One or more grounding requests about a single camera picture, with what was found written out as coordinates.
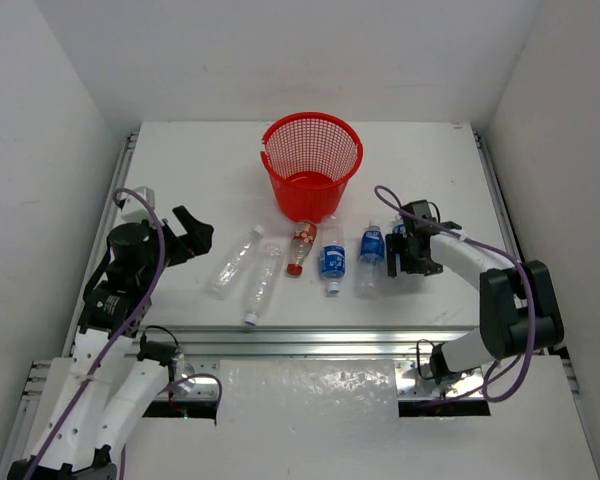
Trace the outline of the blue label bottle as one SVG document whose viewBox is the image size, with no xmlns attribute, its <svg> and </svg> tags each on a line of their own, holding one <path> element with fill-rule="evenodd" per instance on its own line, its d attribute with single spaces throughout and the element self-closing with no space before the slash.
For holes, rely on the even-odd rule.
<svg viewBox="0 0 600 480">
<path fill-rule="evenodd" d="M 359 298 L 377 295 L 384 258 L 385 243 L 380 225 L 370 221 L 360 240 L 356 277 L 356 295 Z"/>
<path fill-rule="evenodd" d="M 346 273 L 346 250 L 342 222 L 336 216 L 326 217 L 322 223 L 322 244 L 319 251 L 320 277 L 326 294 L 337 296 Z"/>
</svg>

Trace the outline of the red cap orange label bottle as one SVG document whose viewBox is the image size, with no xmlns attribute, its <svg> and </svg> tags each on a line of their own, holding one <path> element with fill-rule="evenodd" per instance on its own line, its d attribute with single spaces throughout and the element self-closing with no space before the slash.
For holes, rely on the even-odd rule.
<svg viewBox="0 0 600 480">
<path fill-rule="evenodd" d="M 299 277 L 303 272 L 303 264 L 314 245 L 317 236 L 317 225 L 313 222 L 302 221 L 296 224 L 290 242 L 289 259 L 286 273 Z"/>
</svg>

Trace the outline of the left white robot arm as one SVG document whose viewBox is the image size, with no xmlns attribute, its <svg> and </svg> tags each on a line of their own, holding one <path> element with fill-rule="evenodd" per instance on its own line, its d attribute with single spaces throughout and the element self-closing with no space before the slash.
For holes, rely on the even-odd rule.
<svg viewBox="0 0 600 480">
<path fill-rule="evenodd" d="M 149 216 L 106 237 L 83 291 L 71 366 L 43 434 L 10 479 L 118 479 L 124 445 L 154 398 L 171 386 L 178 349 L 149 341 L 139 326 L 160 273 L 207 254 L 214 229 L 178 206 L 177 236 Z"/>
</svg>

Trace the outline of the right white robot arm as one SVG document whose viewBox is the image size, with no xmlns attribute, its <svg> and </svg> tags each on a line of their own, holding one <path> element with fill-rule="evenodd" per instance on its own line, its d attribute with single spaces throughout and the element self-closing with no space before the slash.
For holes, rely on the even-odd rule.
<svg viewBox="0 0 600 480">
<path fill-rule="evenodd" d="M 548 267 L 521 262 L 507 252 L 469 237 L 453 222 L 415 213 L 410 204 L 382 200 L 405 226 L 408 257 L 416 271 L 452 270 L 479 294 L 479 326 L 432 348 L 429 379 L 441 385 L 486 363 L 477 388 L 490 403 L 512 397 L 526 379 L 533 352 L 564 340 L 564 326 Z"/>
</svg>

